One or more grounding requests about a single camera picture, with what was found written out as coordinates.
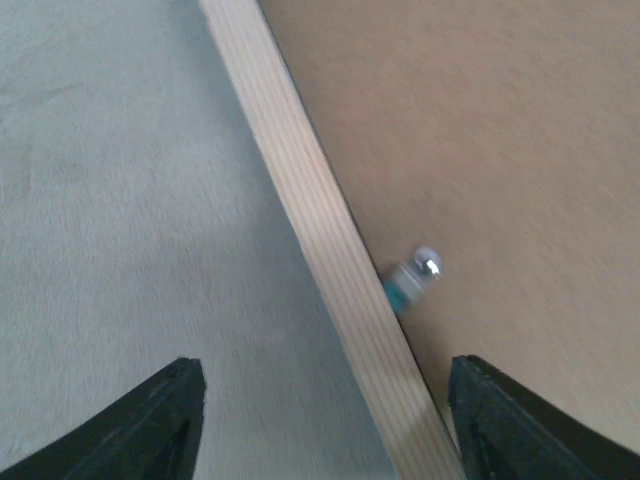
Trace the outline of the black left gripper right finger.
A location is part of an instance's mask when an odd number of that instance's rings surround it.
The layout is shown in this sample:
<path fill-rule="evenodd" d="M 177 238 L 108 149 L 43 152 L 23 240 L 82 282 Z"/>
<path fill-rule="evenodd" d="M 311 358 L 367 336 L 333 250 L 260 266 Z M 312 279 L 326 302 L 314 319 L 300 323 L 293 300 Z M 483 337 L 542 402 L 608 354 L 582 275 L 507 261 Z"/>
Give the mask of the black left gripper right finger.
<path fill-rule="evenodd" d="M 595 432 L 476 355 L 448 386 L 469 479 L 637 479 L 639 455 Z"/>

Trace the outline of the brown frame backing board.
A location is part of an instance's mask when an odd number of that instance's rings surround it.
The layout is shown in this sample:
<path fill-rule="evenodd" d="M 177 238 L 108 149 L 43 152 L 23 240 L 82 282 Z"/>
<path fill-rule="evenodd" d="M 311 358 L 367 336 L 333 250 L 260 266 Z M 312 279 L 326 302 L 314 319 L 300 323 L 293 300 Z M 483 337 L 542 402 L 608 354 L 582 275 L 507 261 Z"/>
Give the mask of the brown frame backing board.
<path fill-rule="evenodd" d="M 639 5 L 266 1 L 371 257 L 442 277 L 401 323 L 446 405 L 475 354 L 639 446 Z"/>

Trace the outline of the blue wooden picture frame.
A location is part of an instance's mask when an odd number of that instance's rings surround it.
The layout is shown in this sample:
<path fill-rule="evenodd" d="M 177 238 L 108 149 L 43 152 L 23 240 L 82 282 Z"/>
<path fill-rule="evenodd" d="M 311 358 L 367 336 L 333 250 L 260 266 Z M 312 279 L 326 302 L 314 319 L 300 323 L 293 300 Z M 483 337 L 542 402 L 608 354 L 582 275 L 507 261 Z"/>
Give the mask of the blue wooden picture frame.
<path fill-rule="evenodd" d="M 260 5 L 201 7 L 397 475 L 462 478 L 458 452 Z"/>

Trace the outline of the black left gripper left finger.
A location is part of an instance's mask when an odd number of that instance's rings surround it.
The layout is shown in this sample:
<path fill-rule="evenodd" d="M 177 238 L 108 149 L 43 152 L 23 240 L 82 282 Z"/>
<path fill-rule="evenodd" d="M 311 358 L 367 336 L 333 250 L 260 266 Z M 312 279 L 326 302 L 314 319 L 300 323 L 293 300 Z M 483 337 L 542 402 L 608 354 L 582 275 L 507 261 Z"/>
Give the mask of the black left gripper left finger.
<path fill-rule="evenodd" d="M 192 479 L 204 423 L 198 359 L 179 357 L 3 479 Z"/>

